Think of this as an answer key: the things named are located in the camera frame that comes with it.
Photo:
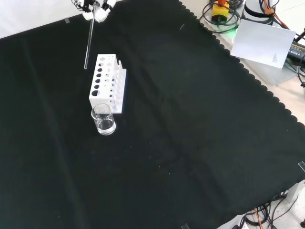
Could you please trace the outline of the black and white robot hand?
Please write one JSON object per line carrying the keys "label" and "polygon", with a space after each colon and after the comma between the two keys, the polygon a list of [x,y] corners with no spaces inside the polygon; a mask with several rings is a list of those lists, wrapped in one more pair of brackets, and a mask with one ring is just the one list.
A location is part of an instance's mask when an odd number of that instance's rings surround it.
{"label": "black and white robot hand", "polygon": [[103,22],[116,4],[116,0],[72,0],[72,4],[82,12],[85,20]]}

